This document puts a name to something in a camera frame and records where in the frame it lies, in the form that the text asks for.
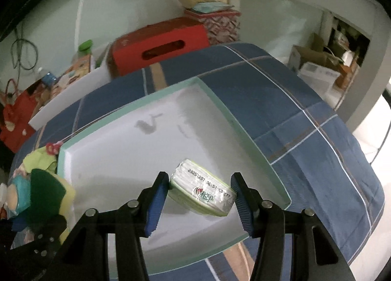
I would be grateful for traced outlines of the green tissue pack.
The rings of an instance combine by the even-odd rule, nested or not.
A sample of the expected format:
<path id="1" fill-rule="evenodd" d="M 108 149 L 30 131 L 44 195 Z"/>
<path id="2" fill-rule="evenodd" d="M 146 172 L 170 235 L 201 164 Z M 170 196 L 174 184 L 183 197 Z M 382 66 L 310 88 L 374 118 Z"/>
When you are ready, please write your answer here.
<path id="1" fill-rule="evenodd" d="M 168 195 L 197 214 L 228 216 L 236 199 L 225 182 L 190 159 L 184 159 L 170 175 Z"/>

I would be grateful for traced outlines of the beige round makeup sponge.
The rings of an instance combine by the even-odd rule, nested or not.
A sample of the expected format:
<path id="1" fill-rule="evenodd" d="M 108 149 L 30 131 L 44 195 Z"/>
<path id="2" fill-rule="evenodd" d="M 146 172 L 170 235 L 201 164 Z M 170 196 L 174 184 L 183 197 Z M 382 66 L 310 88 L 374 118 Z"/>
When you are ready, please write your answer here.
<path id="1" fill-rule="evenodd" d="M 6 204 L 11 211 L 15 211 L 17 209 L 18 202 L 17 187 L 14 184 L 11 184 L 7 187 Z"/>

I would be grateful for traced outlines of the green yellow scrub sponge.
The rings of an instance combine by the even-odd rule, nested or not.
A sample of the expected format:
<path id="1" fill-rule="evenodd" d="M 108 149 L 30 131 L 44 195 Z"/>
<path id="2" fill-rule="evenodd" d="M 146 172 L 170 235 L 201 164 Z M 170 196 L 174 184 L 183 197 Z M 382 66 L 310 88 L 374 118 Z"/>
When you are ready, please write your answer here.
<path id="1" fill-rule="evenodd" d="M 38 230 L 55 215 L 65 218 L 65 230 L 60 235 L 63 244 L 70 233 L 69 221 L 76 192 L 64 178 L 43 169 L 32 169 L 31 202 L 26 209 L 26 223 L 30 230 Z"/>

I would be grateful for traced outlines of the teal plastic toy box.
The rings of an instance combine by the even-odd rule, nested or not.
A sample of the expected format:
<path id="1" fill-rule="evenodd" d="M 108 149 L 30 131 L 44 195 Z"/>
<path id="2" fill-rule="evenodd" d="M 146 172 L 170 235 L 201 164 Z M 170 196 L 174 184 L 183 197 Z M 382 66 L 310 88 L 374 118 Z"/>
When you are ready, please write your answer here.
<path id="1" fill-rule="evenodd" d="M 18 206 L 15 211 L 11 211 L 6 203 L 5 205 L 11 213 L 13 213 L 14 215 L 18 215 L 31 205 L 31 180 L 29 176 L 17 175 L 10 181 L 9 185 L 11 184 L 14 184 L 17 187 L 19 200 Z"/>

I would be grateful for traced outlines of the yellow green cloth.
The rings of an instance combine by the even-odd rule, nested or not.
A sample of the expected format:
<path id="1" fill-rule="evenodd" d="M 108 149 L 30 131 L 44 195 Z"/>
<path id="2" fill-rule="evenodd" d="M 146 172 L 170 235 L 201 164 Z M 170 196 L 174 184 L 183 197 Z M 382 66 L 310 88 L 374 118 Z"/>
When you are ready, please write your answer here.
<path id="1" fill-rule="evenodd" d="M 57 154 L 58 149 L 49 144 L 26 155 L 22 164 L 26 173 L 31 173 L 33 169 L 41 169 L 54 173 L 58 163 Z"/>

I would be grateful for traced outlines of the blue plaid tablecloth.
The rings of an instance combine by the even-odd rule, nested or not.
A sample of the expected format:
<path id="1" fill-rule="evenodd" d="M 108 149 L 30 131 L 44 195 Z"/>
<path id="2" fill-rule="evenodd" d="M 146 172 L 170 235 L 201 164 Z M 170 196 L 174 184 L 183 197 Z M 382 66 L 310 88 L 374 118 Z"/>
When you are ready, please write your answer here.
<path id="1" fill-rule="evenodd" d="M 189 78 L 224 103 L 286 187 L 290 210 L 315 210 L 347 262 L 384 213 L 383 187 L 337 113 L 287 66 L 249 43 L 217 45 L 149 65 L 103 85 L 34 132 L 12 169 L 35 148 Z"/>

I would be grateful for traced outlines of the light green shallow tray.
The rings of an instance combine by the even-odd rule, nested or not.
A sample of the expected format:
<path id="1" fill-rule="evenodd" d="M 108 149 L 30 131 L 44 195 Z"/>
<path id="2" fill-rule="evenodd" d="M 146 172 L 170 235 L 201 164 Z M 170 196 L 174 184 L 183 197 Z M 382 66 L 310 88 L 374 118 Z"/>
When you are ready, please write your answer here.
<path id="1" fill-rule="evenodd" d="M 190 159 L 223 182 L 239 172 L 247 185 L 286 209 L 291 197 L 250 135 L 204 82 L 191 78 L 145 96 L 63 144 L 58 174 L 75 189 L 68 223 L 87 209 L 117 209 Z M 239 215 L 196 214 L 164 203 L 156 230 L 141 245 L 149 274 L 201 261 L 244 240 Z"/>

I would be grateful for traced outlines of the red felt handbag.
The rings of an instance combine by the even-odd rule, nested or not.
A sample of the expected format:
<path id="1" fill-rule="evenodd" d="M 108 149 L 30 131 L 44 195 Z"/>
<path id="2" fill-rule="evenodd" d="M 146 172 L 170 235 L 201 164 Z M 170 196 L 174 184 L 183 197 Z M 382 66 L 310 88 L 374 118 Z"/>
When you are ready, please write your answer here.
<path id="1" fill-rule="evenodd" d="M 13 104 L 6 104 L 3 109 L 1 141 L 13 153 L 35 132 L 29 121 L 40 107 L 40 87 L 41 81 L 38 80 L 21 92 Z"/>

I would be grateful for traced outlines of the orange toy box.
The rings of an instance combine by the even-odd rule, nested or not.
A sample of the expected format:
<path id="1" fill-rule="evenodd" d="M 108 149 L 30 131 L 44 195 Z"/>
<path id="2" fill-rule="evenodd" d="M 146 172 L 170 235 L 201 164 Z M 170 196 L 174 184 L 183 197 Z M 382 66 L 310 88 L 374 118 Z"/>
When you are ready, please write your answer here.
<path id="1" fill-rule="evenodd" d="M 57 83 L 51 88 L 52 97 L 60 94 L 71 84 L 88 75 L 95 69 L 95 59 L 93 55 L 80 57 L 65 73 L 58 79 Z"/>

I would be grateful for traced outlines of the blue water bottle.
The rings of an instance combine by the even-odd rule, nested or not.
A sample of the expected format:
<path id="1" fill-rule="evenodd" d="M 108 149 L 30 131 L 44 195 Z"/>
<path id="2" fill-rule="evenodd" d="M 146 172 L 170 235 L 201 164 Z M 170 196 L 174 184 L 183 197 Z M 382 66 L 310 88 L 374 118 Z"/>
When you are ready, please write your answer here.
<path id="1" fill-rule="evenodd" d="M 57 77 L 49 70 L 46 70 L 43 67 L 38 68 L 37 74 L 40 80 L 42 81 L 42 83 L 47 87 L 53 87 L 58 82 Z"/>

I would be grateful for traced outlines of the red cardboard box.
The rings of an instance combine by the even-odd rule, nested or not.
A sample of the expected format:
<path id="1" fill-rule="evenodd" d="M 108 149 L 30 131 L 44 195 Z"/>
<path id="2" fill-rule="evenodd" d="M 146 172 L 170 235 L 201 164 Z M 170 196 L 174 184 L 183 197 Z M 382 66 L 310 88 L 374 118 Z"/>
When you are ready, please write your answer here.
<path id="1" fill-rule="evenodd" d="M 204 25 L 179 17 L 151 24 L 117 38 L 111 47 L 114 71 L 119 76 L 154 63 L 209 47 Z"/>

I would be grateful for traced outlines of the cardboard boxes pile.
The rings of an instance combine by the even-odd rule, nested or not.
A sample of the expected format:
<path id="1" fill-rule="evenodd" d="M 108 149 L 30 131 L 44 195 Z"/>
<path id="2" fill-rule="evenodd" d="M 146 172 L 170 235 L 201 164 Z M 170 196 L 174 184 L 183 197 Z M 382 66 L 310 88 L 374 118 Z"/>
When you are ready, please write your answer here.
<path id="1" fill-rule="evenodd" d="M 288 68 L 321 97 L 333 88 L 345 93 L 365 59 L 370 39 L 350 24 L 325 12 L 309 45 L 292 47 Z"/>

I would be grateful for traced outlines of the green dumbbell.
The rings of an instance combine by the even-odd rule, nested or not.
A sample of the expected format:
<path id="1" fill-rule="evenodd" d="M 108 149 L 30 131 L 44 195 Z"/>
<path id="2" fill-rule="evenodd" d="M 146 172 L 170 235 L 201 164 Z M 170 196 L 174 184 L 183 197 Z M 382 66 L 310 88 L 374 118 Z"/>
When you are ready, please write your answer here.
<path id="1" fill-rule="evenodd" d="M 89 55 L 89 54 L 91 54 L 92 47 L 93 47 L 93 40 L 88 39 L 87 41 L 81 43 L 78 46 L 78 52 L 81 55 Z"/>

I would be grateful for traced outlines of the red patterned box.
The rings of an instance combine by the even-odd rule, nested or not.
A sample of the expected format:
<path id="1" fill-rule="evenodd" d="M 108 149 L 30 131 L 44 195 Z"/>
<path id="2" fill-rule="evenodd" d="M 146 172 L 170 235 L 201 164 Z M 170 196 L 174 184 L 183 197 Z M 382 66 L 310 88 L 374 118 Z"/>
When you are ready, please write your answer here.
<path id="1" fill-rule="evenodd" d="M 202 14 L 193 10 L 185 10 L 184 15 L 204 25 L 210 45 L 236 42 L 239 40 L 239 11 L 229 9 Z"/>

